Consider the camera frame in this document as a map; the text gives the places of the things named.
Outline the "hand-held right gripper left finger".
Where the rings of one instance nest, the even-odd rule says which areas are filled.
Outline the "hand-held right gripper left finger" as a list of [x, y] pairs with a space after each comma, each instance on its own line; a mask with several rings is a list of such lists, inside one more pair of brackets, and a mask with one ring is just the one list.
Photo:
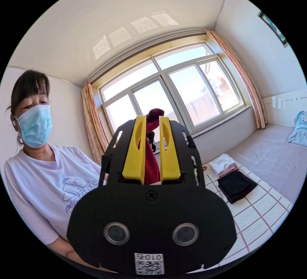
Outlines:
[[146, 116], [135, 119], [122, 171], [124, 179], [144, 184], [146, 159]]

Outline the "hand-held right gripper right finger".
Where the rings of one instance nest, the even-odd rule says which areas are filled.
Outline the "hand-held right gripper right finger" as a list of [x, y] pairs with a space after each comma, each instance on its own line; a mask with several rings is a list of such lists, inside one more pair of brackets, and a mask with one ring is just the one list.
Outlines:
[[177, 157], [175, 141], [168, 117], [160, 116], [160, 176], [161, 183], [174, 183], [179, 181], [181, 172]]

